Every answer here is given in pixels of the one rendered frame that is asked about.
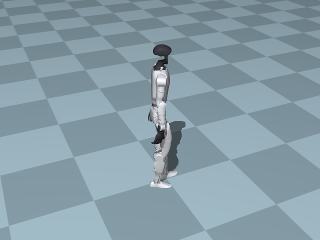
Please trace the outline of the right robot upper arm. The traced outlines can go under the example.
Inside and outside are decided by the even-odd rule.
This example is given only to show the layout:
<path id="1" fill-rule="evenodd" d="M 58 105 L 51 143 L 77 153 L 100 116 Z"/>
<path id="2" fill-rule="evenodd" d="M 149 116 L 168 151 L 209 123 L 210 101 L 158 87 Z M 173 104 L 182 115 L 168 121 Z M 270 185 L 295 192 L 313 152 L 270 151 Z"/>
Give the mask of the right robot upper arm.
<path id="1" fill-rule="evenodd" d="M 167 78 L 165 77 L 165 75 L 158 74 L 156 78 L 156 107 L 157 108 L 159 107 L 160 103 L 165 103 L 163 98 L 165 96 L 166 85 L 167 85 Z"/>

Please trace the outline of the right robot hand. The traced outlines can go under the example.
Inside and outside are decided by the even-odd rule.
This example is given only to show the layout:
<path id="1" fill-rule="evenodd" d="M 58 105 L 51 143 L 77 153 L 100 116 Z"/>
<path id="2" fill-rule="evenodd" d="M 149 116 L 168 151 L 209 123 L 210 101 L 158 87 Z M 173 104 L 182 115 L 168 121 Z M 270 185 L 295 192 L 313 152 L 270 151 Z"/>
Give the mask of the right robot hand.
<path id="1" fill-rule="evenodd" d="M 155 136 L 155 140 L 154 142 L 151 142 L 152 144 L 159 144 L 159 143 L 162 143 L 162 140 L 165 139 L 165 136 L 164 136 L 164 130 L 160 131 L 161 127 L 160 125 L 158 125 L 157 127 L 157 135 Z"/>

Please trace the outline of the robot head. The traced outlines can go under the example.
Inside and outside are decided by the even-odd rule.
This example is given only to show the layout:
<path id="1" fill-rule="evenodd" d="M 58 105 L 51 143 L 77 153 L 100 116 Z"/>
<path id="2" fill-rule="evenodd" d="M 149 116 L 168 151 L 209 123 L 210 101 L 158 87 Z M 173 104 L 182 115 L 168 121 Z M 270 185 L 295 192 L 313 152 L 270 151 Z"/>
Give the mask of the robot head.
<path id="1" fill-rule="evenodd" d="M 153 53 L 154 55 L 157 55 L 157 56 L 164 56 L 165 58 L 162 59 L 162 60 L 158 60 L 157 61 L 157 64 L 155 66 L 153 66 L 153 70 L 154 71 L 159 71 L 161 69 L 161 67 L 163 67 L 162 70 L 166 70 L 166 68 L 164 67 L 164 64 L 168 64 L 168 55 L 172 52 L 172 49 L 165 45 L 165 44 L 159 44 L 159 45 L 156 45 L 153 49 Z"/>

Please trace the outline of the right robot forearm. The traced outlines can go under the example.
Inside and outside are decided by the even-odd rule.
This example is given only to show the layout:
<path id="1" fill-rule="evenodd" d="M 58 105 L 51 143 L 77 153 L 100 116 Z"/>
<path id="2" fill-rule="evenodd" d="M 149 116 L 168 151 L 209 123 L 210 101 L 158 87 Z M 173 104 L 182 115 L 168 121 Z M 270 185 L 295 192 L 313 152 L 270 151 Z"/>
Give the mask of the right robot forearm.
<path id="1" fill-rule="evenodd" d="M 158 116 L 158 125 L 160 126 L 160 131 L 164 131 L 166 126 L 166 104 L 164 102 L 161 102 L 158 105 L 158 110 L 157 110 L 157 116 Z M 158 126 L 157 125 L 157 126 Z"/>

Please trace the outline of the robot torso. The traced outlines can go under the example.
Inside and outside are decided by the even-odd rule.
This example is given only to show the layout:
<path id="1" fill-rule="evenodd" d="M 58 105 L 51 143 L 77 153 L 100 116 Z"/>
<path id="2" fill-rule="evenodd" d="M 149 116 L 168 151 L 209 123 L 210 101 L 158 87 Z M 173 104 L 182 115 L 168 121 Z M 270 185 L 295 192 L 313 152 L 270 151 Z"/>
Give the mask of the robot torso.
<path id="1" fill-rule="evenodd" d="M 164 67 L 160 67 L 160 70 L 154 70 L 155 65 L 156 64 L 154 64 L 151 69 L 151 99 L 152 99 L 153 106 L 150 108 L 150 119 L 152 122 L 156 124 L 156 120 L 158 118 L 158 115 L 157 115 L 158 108 L 156 106 L 156 94 L 157 94 L 156 78 L 158 77 L 158 74 L 163 74 L 166 77 L 165 95 L 164 95 L 164 98 L 162 99 L 166 103 L 167 97 L 168 97 L 169 85 L 170 85 L 170 75 L 165 65 L 163 66 L 166 68 L 166 70 L 162 70 Z"/>

